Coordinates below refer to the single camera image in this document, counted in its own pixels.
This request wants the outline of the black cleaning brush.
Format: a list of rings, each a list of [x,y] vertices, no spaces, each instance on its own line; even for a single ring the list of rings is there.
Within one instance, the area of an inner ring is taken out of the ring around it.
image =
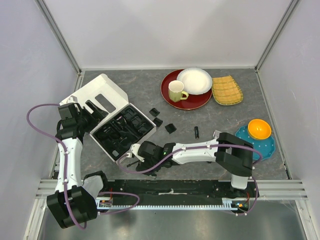
[[[135,164],[137,164],[137,163],[139,163],[139,160],[137,160],[137,161],[135,161],[135,162],[132,162],[132,163],[127,164],[127,165],[126,165],[126,167],[127,167],[127,168],[129,168],[130,166],[135,165]]]

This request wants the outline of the white clipper kit box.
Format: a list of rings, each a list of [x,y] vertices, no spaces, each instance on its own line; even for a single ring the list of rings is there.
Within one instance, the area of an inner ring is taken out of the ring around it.
[[[87,100],[108,115],[104,119],[95,119],[93,111],[86,105]],[[89,120],[86,132],[113,162],[126,154],[133,144],[141,144],[157,130],[152,120],[129,102],[127,93],[104,73],[59,104],[80,104]]]

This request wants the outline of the black comb guard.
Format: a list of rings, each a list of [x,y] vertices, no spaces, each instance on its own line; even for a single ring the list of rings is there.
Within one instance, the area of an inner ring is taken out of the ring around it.
[[[163,120],[158,117],[155,117],[152,121],[158,128],[163,124]]]
[[[157,117],[160,114],[160,111],[158,111],[156,108],[152,108],[149,113],[153,116],[153,117]]]
[[[175,125],[173,123],[169,123],[165,126],[166,131],[169,134],[172,134],[173,132],[175,132],[177,130],[177,128],[175,127]]]

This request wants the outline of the small oil bottle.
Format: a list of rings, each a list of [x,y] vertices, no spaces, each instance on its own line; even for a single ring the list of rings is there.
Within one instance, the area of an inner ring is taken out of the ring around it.
[[[119,155],[119,153],[118,153],[116,150],[114,150],[114,151],[112,152],[112,154],[113,154],[115,157],[117,157],[117,156]]]

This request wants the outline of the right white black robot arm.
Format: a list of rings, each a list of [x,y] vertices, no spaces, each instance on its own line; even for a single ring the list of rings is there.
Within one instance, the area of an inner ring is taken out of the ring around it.
[[[187,163],[214,162],[231,174],[229,191],[235,197],[247,191],[253,171],[253,145],[227,132],[218,132],[212,140],[197,143],[170,142],[164,146],[150,141],[135,143],[126,154],[136,157],[137,172],[152,175],[160,168],[170,168]]]

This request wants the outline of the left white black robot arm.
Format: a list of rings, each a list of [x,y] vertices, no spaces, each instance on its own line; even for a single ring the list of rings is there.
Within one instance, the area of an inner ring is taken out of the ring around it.
[[[99,119],[75,101],[61,103],[58,112],[60,121],[55,138],[60,166],[54,194],[46,198],[46,204],[62,229],[72,226],[84,229],[87,222],[98,215],[96,198],[110,191],[107,177],[101,170],[81,178],[83,138]]]

